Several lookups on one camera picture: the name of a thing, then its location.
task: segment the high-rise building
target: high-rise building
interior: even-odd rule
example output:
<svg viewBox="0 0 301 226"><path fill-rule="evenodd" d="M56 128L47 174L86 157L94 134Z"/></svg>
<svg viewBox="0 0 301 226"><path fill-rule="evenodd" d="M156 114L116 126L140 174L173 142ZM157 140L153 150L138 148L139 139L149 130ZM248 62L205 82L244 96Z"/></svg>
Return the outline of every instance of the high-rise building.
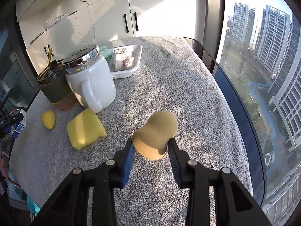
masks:
<svg viewBox="0 0 301 226"><path fill-rule="evenodd" d="M250 8L248 10L246 35L245 35L245 38L243 40L243 44L246 47L249 47L249 45L250 45L251 36L252 36L252 32L253 32L253 27L254 27L254 20L255 20L255 8Z"/></svg>
<svg viewBox="0 0 301 226"><path fill-rule="evenodd" d="M300 24L293 15L287 52L269 92L269 104L278 111L287 131L289 152L301 144L301 36Z"/></svg>
<svg viewBox="0 0 301 226"><path fill-rule="evenodd" d="M248 9L246 4L235 3L231 36L240 42L244 41L246 35Z"/></svg>
<svg viewBox="0 0 301 226"><path fill-rule="evenodd" d="M262 22L255 56L263 66L275 74L285 51L290 29L290 16L271 6L263 9Z"/></svg>

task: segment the styrofoam tray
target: styrofoam tray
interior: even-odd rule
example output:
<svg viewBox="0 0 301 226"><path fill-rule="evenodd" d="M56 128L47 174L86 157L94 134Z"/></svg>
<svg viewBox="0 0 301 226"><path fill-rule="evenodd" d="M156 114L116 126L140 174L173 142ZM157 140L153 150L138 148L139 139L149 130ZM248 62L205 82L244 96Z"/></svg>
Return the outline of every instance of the styrofoam tray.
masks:
<svg viewBox="0 0 301 226"><path fill-rule="evenodd" d="M114 47L114 48L110 48L108 50L110 50L111 54L113 55L114 51L119 49L119 48L120 49L128 48L130 50L133 50L132 56L135 58L134 59L134 67L131 68L131 69L127 69L127 70L111 72L111 75L114 79L127 78L127 77L131 76L136 70L138 70L138 68L140 66L142 45L130 45L130 46L123 46L123 47Z"/></svg>

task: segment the silver mug lid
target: silver mug lid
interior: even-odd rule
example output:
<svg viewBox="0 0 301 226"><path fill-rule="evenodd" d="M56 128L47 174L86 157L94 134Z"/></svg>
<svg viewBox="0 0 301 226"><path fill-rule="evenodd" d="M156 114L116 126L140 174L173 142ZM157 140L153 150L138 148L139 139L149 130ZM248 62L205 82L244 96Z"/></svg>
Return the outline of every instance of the silver mug lid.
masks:
<svg viewBox="0 0 301 226"><path fill-rule="evenodd" d="M62 62L66 74L74 74L87 69L100 58L97 45L84 46L69 54Z"/></svg>

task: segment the metal screw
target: metal screw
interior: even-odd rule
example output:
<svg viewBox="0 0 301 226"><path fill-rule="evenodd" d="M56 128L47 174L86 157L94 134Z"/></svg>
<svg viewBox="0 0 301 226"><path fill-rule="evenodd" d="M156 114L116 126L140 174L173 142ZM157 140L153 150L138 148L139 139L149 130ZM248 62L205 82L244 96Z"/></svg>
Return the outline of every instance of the metal screw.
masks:
<svg viewBox="0 0 301 226"><path fill-rule="evenodd" d="M227 174L229 174L231 172L230 168L228 168L228 167L223 167L222 171L223 171L223 173L227 173Z"/></svg>
<svg viewBox="0 0 301 226"><path fill-rule="evenodd" d="M80 168L74 168L72 172L73 172L73 174L77 175L77 174L80 174L82 172L82 170Z"/></svg>
<svg viewBox="0 0 301 226"><path fill-rule="evenodd" d="M196 166L197 162L195 160L189 160L188 164L191 165L191 166Z"/></svg>
<svg viewBox="0 0 301 226"><path fill-rule="evenodd" d="M108 166L113 166L113 165L115 164L115 161L114 161L114 160L107 160L107 161L106 161L106 164L107 164Z"/></svg>

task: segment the gray tablecloth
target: gray tablecloth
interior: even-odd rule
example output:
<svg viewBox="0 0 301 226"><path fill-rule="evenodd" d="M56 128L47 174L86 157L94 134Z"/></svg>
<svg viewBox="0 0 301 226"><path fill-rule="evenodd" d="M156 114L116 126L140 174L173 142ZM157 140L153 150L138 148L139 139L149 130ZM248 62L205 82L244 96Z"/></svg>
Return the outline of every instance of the gray tablecloth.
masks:
<svg viewBox="0 0 301 226"><path fill-rule="evenodd" d="M175 139L180 149L206 167L231 168L252 193L237 124L214 78L192 48L179 37L127 38L106 46L133 44L143 46L140 68L131 77L114 80L116 99L97 114L108 136L81 151L70 145L66 125L82 107L77 104L60 112L39 92L28 110L26 127L14 144L9 164L25 192L43 206L74 167L97 167L122 149L127 138L152 113L169 110L179 122ZM46 130L40 120L48 109L56 115L53 130ZM184 225L188 195L187 189L180 190L174 182L168 155L150 161L136 152L127 186L115 190L119 225ZM212 224L214 220L212 207Z"/></svg>

